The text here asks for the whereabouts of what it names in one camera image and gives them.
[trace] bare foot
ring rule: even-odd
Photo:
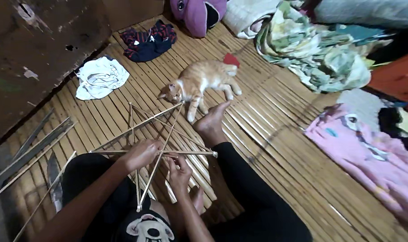
[[[195,209],[201,215],[204,213],[204,189],[202,187],[198,188],[194,186],[189,192],[192,203],[194,204]]]
[[[206,146],[213,147],[227,141],[222,131],[222,118],[230,104],[231,101],[227,101],[210,108],[208,114],[192,126],[204,140]]]

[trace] human hand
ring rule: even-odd
[[[128,173],[150,164],[164,144],[160,140],[140,140],[117,162],[123,164]]]
[[[188,184],[192,175],[192,169],[186,163],[185,157],[180,156],[177,153],[170,153],[171,156],[178,158],[168,157],[168,163],[170,165],[170,185],[177,199],[189,197]]]

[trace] orange and white cat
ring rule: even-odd
[[[203,114],[208,113],[203,100],[203,93],[207,88],[224,91],[227,100],[234,98],[232,93],[241,95],[241,89],[234,80],[236,74],[235,65],[227,65],[217,60],[197,61],[188,65],[177,80],[163,87],[158,98],[164,98],[173,104],[180,101],[190,102],[187,118],[192,122],[197,108]]]

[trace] bamboo star frame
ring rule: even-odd
[[[137,192],[137,212],[140,212],[142,210],[142,204],[144,202],[144,199],[146,198],[146,195],[147,195],[148,190],[150,188],[150,185],[151,185],[151,183],[153,181],[155,173],[156,173],[157,169],[159,168],[159,163],[161,161],[162,156],[168,156],[167,153],[175,152],[175,153],[184,154],[184,155],[205,155],[205,156],[217,157],[217,152],[212,151],[211,149],[203,146],[202,144],[200,144],[200,143],[196,142],[195,140],[191,139],[188,135],[183,134],[181,131],[174,128],[175,124],[177,123],[177,118],[179,117],[180,112],[181,112],[184,104],[185,104],[185,102],[177,103],[173,107],[168,108],[167,110],[162,111],[162,112],[154,115],[154,114],[148,113],[148,112],[146,112],[146,111],[132,105],[132,103],[129,103],[128,129],[125,132],[123,132],[122,134],[120,134],[119,136],[114,137],[113,139],[109,140],[105,144],[102,144],[101,146],[97,147],[96,149],[90,151],[92,153],[98,153],[98,154],[101,154],[101,155],[124,154],[124,153],[128,152],[128,150],[125,150],[125,149],[122,149],[122,150],[104,150],[104,148],[109,146],[109,145],[112,145],[115,142],[117,142],[122,137],[126,137],[128,142],[130,142],[130,139],[129,139],[130,135],[133,136],[133,143],[131,144],[131,145],[133,145],[135,143],[134,131],[144,127],[145,125],[151,123],[152,121],[157,121],[157,122],[161,123],[162,125],[164,125],[166,127],[169,127],[168,136],[167,136],[167,138],[166,138],[166,140],[164,142],[164,146],[163,146],[162,150],[159,151],[159,156],[158,156],[158,158],[156,160],[155,167],[153,168],[153,171],[152,171],[152,173],[150,175],[148,183],[145,186],[143,196],[141,196],[141,193],[140,193],[140,184],[139,184],[139,179],[138,179],[139,170],[135,171],[135,184],[136,184],[136,188],[137,188],[137,191],[136,191]],[[161,117],[165,113],[168,113],[168,112],[170,112],[172,110],[175,110],[177,108],[179,108],[179,111],[178,111],[172,125],[167,124],[167,123],[165,123],[165,122],[158,119],[159,117]],[[149,115],[150,118],[147,118],[146,120],[142,121],[141,123],[134,125],[134,123],[133,123],[133,109],[135,109],[136,111],[141,111],[141,112]],[[193,142],[194,144],[196,144],[198,147],[204,149],[205,151],[165,150],[165,148],[167,147],[167,143],[168,143],[173,131],[176,132],[177,134],[181,135],[183,138]]]

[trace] pink cloth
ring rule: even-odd
[[[389,210],[408,221],[408,151],[399,139],[372,132],[346,104],[320,114],[305,135]]]

